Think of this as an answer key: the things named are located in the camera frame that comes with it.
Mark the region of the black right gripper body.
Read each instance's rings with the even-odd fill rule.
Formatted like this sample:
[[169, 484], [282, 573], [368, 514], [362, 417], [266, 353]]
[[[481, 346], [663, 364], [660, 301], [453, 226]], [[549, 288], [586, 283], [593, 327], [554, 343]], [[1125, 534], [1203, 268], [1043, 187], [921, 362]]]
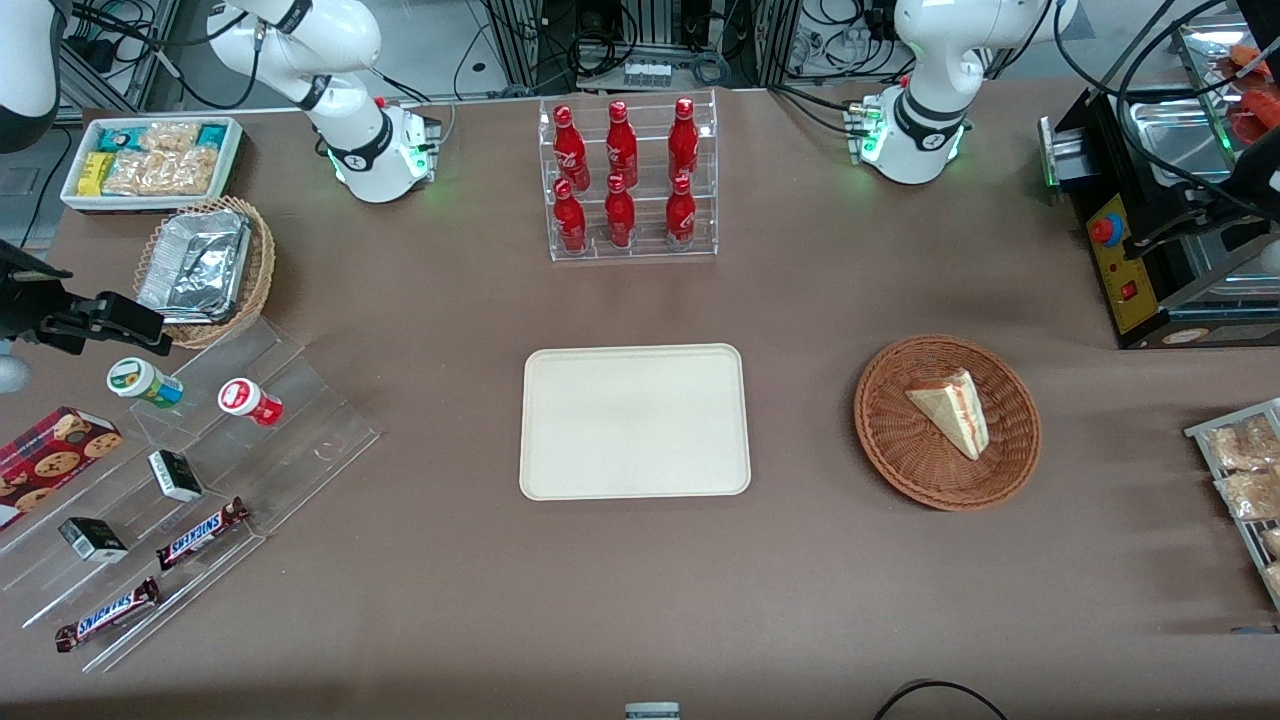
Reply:
[[18, 340], [35, 336], [44, 322], [70, 304], [63, 281], [70, 272], [60, 270], [23, 249], [1, 242], [1, 337]]

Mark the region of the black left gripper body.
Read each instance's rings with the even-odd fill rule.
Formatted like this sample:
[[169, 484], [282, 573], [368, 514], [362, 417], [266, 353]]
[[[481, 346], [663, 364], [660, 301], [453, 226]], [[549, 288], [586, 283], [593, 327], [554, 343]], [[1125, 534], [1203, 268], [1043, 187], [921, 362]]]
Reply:
[[1279, 128], [1268, 129], [1236, 159], [1228, 177], [1228, 192], [1251, 213], [1279, 223]]

